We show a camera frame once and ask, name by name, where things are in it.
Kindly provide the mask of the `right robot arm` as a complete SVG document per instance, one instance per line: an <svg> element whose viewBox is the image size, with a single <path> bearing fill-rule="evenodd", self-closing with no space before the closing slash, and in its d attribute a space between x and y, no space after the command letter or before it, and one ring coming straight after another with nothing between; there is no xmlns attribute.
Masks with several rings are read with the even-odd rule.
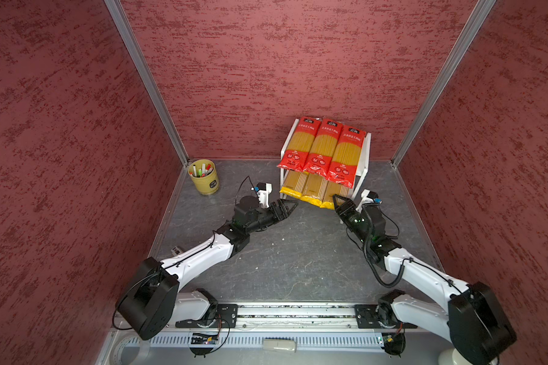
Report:
<svg viewBox="0 0 548 365"><path fill-rule="evenodd" d="M470 364L498 364L517 335L492 289L456 279L430 266L385 232L379 197L370 192L359 205L333 195L335 212L355 234L365 261L389 293L375 319L387 329L409 323L442 337Z"/></svg>

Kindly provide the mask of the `red pasta package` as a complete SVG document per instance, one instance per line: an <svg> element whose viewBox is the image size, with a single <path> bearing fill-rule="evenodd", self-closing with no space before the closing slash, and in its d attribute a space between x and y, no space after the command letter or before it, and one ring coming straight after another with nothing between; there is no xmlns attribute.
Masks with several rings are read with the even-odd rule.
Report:
<svg viewBox="0 0 548 365"><path fill-rule="evenodd" d="M366 132L352 126L344 126L327 173L331 182L354 187L356 170L362 153Z"/></svg>
<svg viewBox="0 0 548 365"><path fill-rule="evenodd" d="M342 123L330 119L323 120L307 155L304 172L327 176L342 130Z"/></svg>
<svg viewBox="0 0 548 365"><path fill-rule="evenodd" d="M314 144L322 119L304 116L301 117L284 148L283 156L278 168L301 172L306 165L307 156Z"/></svg>

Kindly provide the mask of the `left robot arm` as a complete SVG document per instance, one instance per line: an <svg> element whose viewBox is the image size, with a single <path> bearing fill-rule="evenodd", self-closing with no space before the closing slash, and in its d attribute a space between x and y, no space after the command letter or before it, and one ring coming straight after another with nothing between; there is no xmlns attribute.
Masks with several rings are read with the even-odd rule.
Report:
<svg viewBox="0 0 548 365"><path fill-rule="evenodd" d="M182 294L194 278L242 251L251 234L264 231L290 217L298 202L278 199L264 208L256 196L245 196L234 206L234 215L211 237L169 259L142 261L123 289L115 313L125 319L141 340L155 337L169 322L211 322L217 302L204 290Z"/></svg>

